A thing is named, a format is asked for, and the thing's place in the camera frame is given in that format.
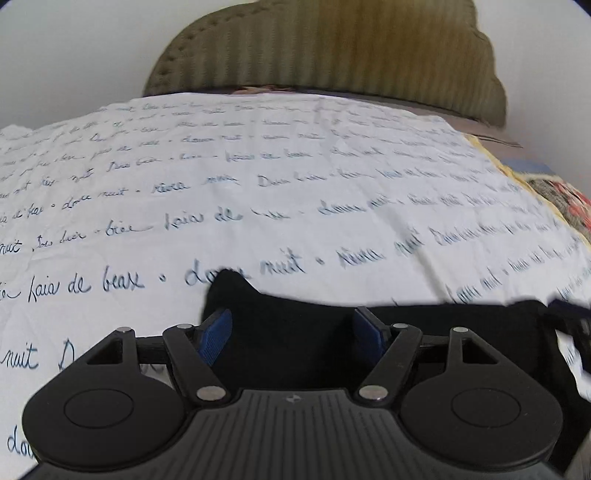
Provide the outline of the black pants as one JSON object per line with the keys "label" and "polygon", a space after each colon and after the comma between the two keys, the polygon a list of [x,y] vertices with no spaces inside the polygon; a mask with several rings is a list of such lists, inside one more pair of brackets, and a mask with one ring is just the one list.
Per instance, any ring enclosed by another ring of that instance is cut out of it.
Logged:
{"label": "black pants", "polygon": [[377,306],[369,310],[305,303],[260,293],[235,270],[224,269],[209,285],[198,327],[178,331],[180,344],[147,337],[139,361],[166,366],[175,387],[193,394],[190,381],[207,366],[229,392],[268,390],[349,391],[370,374],[390,348],[394,324],[422,331],[424,344],[411,378],[443,368],[454,327],[466,327],[499,350],[559,402],[565,421],[590,418],[590,403],[577,391],[555,332],[585,343],[589,310],[555,300],[500,304],[444,303]]}

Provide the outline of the white script-print bedsheet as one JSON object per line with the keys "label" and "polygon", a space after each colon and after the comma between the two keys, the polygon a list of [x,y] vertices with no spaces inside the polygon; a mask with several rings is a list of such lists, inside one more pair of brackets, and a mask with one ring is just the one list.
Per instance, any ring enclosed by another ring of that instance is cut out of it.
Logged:
{"label": "white script-print bedsheet", "polygon": [[590,247],[434,115],[178,94],[1,132],[1,475],[26,401],[119,326],[197,320],[216,273],[328,304],[590,298]]}

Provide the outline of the floral patterned blanket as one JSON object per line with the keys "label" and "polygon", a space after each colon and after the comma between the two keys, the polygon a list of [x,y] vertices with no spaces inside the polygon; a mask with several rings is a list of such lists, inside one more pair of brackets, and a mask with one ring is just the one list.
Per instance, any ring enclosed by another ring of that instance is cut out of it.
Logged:
{"label": "floral patterned blanket", "polygon": [[472,134],[465,134],[465,137],[485,153],[502,173],[550,204],[555,214],[590,244],[590,199],[580,190],[549,172],[543,164],[525,160],[502,162],[497,159],[481,143],[481,140],[493,140],[492,137]]}

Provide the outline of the olive upholstered headboard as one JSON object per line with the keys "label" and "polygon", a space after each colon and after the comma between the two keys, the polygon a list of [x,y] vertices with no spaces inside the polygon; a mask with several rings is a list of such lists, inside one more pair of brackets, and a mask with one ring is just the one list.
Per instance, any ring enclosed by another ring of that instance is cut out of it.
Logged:
{"label": "olive upholstered headboard", "polygon": [[254,1],[186,26],[147,96],[273,85],[393,98],[493,126],[507,97],[471,1]]}

